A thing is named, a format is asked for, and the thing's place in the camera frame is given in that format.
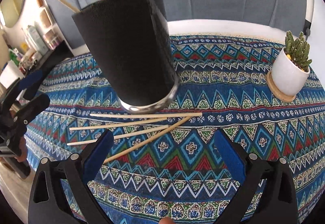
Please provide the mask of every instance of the black cylindrical container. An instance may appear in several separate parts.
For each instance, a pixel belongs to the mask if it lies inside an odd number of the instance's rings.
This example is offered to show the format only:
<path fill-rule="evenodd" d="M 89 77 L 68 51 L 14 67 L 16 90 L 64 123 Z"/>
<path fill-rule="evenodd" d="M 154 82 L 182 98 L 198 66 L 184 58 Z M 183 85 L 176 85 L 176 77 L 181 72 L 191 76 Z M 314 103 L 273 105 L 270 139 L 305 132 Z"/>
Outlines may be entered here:
<path fill-rule="evenodd" d="M 163 0 L 100 0 L 72 17 L 125 110 L 168 106 L 179 81 Z"/>

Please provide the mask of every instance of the chopstick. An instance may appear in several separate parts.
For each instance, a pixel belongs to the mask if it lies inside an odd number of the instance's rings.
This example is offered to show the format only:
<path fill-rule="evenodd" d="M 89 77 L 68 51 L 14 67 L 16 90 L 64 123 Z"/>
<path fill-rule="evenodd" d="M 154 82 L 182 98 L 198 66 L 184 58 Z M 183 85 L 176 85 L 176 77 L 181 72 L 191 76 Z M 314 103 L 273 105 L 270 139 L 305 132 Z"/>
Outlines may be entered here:
<path fill-rule="evenodd" d="M 147 123 L 152 123 L 152 122 L 158 122 L 158 121 L 163 121 L 166 119 L 167 118 L 159 118 L 159 119 L 132 121 L 132 122 L 111 123 L 111 124 L 98 125 L 98 126 L 71 127 L 71 128 L 69 128 L 69 130 L 90 130 L 90 129 L 117 128 L 117 127 L 141 125 L 141 124 L 147 124 Z"/>
<path fill-rule="evenodd" d="M 64 6 L 68 7 L 76 14 L 80 12 L 80 10 L 77 7 L 73 6 L 71 3 L 67 2 L 66 0 L 58 0 L 58 1 L 62 3 Z"/>
<path fill-rule="evenodd" d="M 153 132 L 153 131 L 163 130 L 163 129 L 166 129 L 168 127 L 169 127 L 169 125 L 163 125 L 163 126 L 158 126 L 158 127 L 146 129 L 146 130 L 140 130 L 140 131 L 134 131 L 134 132 L 126 133 L 126 134 L 115 135 L 114 140 L 122 139 L 122 138 L 126 138 L 126 137 L 131 137 L 131 136 L 136 136 L 136 135 L 140 135 L 140 134 L 145 134 L 145 133 L 149 133 L 149 132 Z M 96 142 L 96 141 L 97 141 L 97 139 L 88 140 L 88 141 L 70 142 L 70 143 L 67 143 L 67 146 L 89 144 L 89 143 L 93 143 L 93 142 Z"/>
<path fill-rule="evenodd" d="M 150 137 L 150 138 L 148 138 L 148 139 L 146 139 L 146 140 L 144 140 L 144 141 L 142 141 L 142 142 L 140 142 L 140 143 L 138 143 L 138 144 L 136 144 L 136 145 L 134 145 L 134 146 L 132 146 L 132 147 L 130 147 L 130 148 L 128 148 L 128 149 L 120 152 L 120 153 L 118 153 L 118 154 L 115 154 L 115 155 L 107 158 L 103 162 L 103 164 L 105 164 L 107 162 L 110 162 L 110 161 L 113 161 L 113 160 L 115 160 L 115 159 L 117 159 L 117 158 L 119 158 L 119 157 L 121 157 L 123 155 L 126 155 L 126 154 L 128 154 L 128 153 L 130 153 L 130 152 L 132 152 L 132 151 L 134 151 L 134 150 L 136 150 L 136 149 L 138 149 L 138 148 L 140 148 L 140 147 L 142 147 L 142 146 L 144 146 L 144 145 L 146 145 L 146 144 L 148 144 L 148 143 L 150 143 L 150 142 L 158 139 L 160 136 L 163 136 L 164 134 L 168 133 L 169 131 L 177 128 L 178 126 L 180 126 L 184 122 L 188 121 L 190 118 L 191 117 L 185 117 L 184 119 L 181 119 L 180 121 L 178 121 L 175 124 L 171 125 L 167 129 L 164 129 L 163 131 L 161 131 L 159 133 L 156 133 L 154 136 L 152 136 L 152 137 Z"/>
<path fill-rule="evenodd" d="M 184 113 L 166 113 L 166 114 L 96 114 L 91 113 L 90 116 L 93 117 L 104 117 L 104 118 L 122 118 L 122 119 L 132 119 L 132 118 L 174 118 L 174 117 L 199 117 L 202 116 L 202 112 L 184 112 Z"/>

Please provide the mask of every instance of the white ceramic pot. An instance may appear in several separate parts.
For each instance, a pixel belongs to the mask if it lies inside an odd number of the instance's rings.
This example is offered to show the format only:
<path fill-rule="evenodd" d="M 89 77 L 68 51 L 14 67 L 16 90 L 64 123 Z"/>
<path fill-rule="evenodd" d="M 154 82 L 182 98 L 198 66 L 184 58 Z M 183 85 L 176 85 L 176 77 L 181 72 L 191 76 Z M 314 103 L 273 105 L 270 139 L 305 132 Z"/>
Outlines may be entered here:
<path fill-rule="evenodd" d="M 274 84 L 282 93 L 294 96 L 306 83 L 309 72 L 309 67 L 308 72 L 304 72 L 292 63 L 282 49 L 273 63 L 271 75 Z"/>

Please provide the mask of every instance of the potted cactus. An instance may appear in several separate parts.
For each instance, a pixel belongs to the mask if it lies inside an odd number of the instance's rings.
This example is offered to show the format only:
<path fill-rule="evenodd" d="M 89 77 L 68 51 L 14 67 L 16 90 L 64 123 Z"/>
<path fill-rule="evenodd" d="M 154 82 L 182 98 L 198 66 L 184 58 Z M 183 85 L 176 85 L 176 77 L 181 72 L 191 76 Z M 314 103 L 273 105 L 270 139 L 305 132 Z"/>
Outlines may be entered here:
<path fill-rule="evenodd" d="M 281 50 L 268 73 L 267 82 L 274 95 L 282 101 L 291 102 L 302 89 L 309 75 L 308 59 L 310 45 L 303 38 L 294 40 L 292 33 L 287 32 L 285 47 Z"/>

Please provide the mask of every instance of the silver metal base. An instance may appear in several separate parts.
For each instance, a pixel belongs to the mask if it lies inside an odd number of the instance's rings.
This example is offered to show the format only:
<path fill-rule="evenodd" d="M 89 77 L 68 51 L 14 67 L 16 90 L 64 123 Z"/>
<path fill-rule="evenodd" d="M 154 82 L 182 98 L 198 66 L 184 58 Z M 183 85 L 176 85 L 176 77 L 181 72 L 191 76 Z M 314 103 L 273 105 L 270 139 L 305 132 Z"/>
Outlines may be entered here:
<path fill-rule="evenodd" d="M 179 77 L 176 75 L 175 83 L 174 83 L 172 89 L 170 90 L 170 92 L 168 93 L 168 95 L 156 103 L 153 103 L 153 104 L 150 104 L 147 106 L 132 106 L 132 105 L 129 105 L 129 104 L 123 102 L 119 97 L 118 97 L 118 101 L 120 102 L 121 107 L 125 111 L 127 111 L 128 113 L 131 113 L 131 114 L 155 113 L 161 109 L 168 107 L 169 104 L 173 102 L 173 100 L 176 97 L 178 87 L 179 87 Z"/>

